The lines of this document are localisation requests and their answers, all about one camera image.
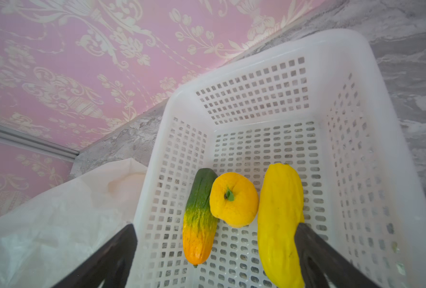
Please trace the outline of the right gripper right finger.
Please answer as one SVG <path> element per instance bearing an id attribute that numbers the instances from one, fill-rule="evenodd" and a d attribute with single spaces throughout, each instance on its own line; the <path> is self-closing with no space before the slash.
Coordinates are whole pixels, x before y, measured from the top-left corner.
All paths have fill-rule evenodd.
<path id="1" fill-rule="evenodd" d="M 307 288 L 376 288 L 378 285 L 350 264 L 307 224 L 299 223 L 294 236 Z"/>

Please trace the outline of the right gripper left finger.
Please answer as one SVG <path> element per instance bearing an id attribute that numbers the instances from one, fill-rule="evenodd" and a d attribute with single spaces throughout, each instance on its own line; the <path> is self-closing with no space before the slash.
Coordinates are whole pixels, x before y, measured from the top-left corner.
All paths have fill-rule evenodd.
<path id="1" fill-rule="evenodd" d="M 137 244 L 134 226 L 128 224 L 54 286 L 56 288 L 124 288 Z"/>

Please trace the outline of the white plastic bag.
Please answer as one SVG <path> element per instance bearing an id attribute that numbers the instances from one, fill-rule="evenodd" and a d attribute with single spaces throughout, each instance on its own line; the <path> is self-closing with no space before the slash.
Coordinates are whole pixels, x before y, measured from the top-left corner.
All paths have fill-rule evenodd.
<path id="1" fill-rule="evenodd" d="M 146 166 L 106 163 L 0 217 L 0 288 L 50 288 L 135 215 Z"/>

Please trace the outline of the green yellow mango toy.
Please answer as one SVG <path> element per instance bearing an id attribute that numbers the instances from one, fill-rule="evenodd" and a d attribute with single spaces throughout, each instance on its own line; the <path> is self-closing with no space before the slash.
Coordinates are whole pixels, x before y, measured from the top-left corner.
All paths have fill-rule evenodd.
<path id="1" fill-rule="evenodd" d="M 218 220 L 210 211 L 209 200 L 216 179 L 212 169 L 199 169 L 185 207 L 182 248 L 187 261 L 195 267 L 208 259 L 214 244 Z"/>

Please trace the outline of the yellow bell pepper toy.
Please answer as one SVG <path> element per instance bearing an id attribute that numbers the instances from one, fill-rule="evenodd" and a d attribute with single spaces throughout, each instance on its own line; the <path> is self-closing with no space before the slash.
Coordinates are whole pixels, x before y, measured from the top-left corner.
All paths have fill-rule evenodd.
<path id="1" fill-rule="evenodd" d="M 251 224 L 258 212 L 258 193 L 246 177 L 228 172 L 213 183 L 209 205 L 212 215 L 233 228 Z"/>

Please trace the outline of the white perforated plastic basket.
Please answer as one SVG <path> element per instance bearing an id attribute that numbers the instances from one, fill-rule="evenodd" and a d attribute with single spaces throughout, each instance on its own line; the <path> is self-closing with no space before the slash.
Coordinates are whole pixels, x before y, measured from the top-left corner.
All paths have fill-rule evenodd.
<path id="1" fill-rule="evenodd" d="M 262 187 L 297 170 L 306 224 L 384 288 L 426 288 L 426 197 L 368 41 L 328 30 L 217 69 L 169 99 L 134 217 L 130 288 L 269 288 L 257 224 L 217 226 L 198 268 L 182 250 L 195 174 Z"/>

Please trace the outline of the left aluminium corner post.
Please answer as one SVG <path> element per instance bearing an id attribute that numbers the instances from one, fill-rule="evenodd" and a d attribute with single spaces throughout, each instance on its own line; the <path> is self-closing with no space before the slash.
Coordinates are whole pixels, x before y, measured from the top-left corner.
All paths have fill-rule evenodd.
<path id="1" fill-rule="evenodd" d="M 48 156 L 60 158 L 68 162 L 74 162 L 80 154 L 79 151 L 70 149 L 65 146 L 57 145 L 52 142 L 39 139 L 34 136 L 30 136 L 22 132 L 18 132 L 11 128 L 3 127 L 1 125 L 0 142 L 25 150 L 30 150 L 33 152 L 38 152 L 46 154 Z"/>

